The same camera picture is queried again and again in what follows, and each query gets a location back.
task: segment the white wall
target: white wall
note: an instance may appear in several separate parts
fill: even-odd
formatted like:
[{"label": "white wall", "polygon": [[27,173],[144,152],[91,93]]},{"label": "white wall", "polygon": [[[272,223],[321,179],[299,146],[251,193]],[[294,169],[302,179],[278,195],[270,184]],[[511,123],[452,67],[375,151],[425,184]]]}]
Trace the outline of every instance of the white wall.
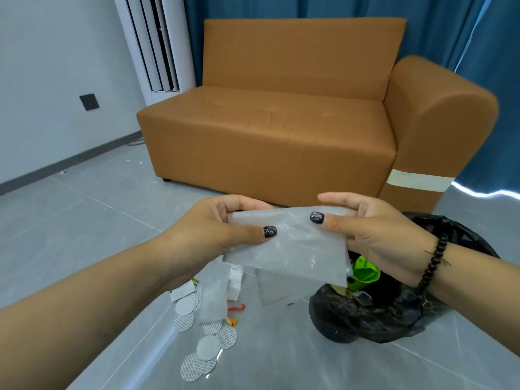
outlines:
[{"label": "white wall", "polygon": [[114,0],[0,0],[0,183],[138,131],[144,106]]}]

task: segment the air conditioner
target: air conditioner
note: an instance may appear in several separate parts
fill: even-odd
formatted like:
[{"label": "air conditioner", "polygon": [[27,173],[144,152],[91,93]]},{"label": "air conditioner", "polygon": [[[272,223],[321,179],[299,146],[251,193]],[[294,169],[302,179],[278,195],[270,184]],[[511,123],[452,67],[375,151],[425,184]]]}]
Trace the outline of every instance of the air conditioner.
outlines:
[{"label": "air conditioner", "polygon": [[196,86],[183,0],[115,0],[146,105]]}]

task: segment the black garbage bag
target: black garbage bag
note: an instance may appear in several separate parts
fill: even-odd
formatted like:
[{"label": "black garbage bag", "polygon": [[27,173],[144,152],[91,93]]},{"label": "black garbage bag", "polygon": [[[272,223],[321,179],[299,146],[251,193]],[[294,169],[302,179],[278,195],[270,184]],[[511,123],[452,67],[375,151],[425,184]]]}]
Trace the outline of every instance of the black garbage bag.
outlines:
[{"label": "black garbage bag", "polygon": [[[430,214],[405,213],[414,223],[439,237],[445,233],[450,242],[499,258],[493,248],[477,233],[462,224]],[[349,252],[351,260],[359,255]],[[426,301],[417,289],[381,272],[377,282],[366,291],[373,305],[363,306],[347,291],[342,296],[326,284],[309,300],[309,314],[314,326],[328,339],[349,343],[359,337],[385,343],[424,331],[450,308],[426,293]]]}]

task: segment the curtain fold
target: curtain fold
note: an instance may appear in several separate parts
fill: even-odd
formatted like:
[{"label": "curtain fold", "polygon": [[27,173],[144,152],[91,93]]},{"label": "curtain fold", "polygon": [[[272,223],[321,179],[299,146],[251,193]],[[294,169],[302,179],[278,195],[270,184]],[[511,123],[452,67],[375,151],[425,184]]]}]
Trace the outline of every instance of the curtain fold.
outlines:
[{"label": "curtain fold", "polygon": [[484,0],[184,0],[197,84],[202,84],[204,19],[408,19],[399,58],[417,54],[454,69]]},{"label": "curtain fold", "polygon": [[497,96],[490,137],[457,178],[478,192],[520,192],[520,0],[491,0],[457,73]]}]

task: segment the sofa armrest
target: sofa armrest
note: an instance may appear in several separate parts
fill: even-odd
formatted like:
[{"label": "sofa armrest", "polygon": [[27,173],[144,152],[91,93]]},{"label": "sofa armrest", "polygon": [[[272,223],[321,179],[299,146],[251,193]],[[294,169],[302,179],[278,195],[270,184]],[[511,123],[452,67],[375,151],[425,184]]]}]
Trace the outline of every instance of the sofa armrest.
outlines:
[{"label": "sofa armrest", "polygon": [[491,132],[497,99],[437,64],[408,56],[390,75],[384,105],[397,143],[393,169],[433,177],[391,173],[380,197],[401,210],[431,212],[447,178],[459,174]]}]

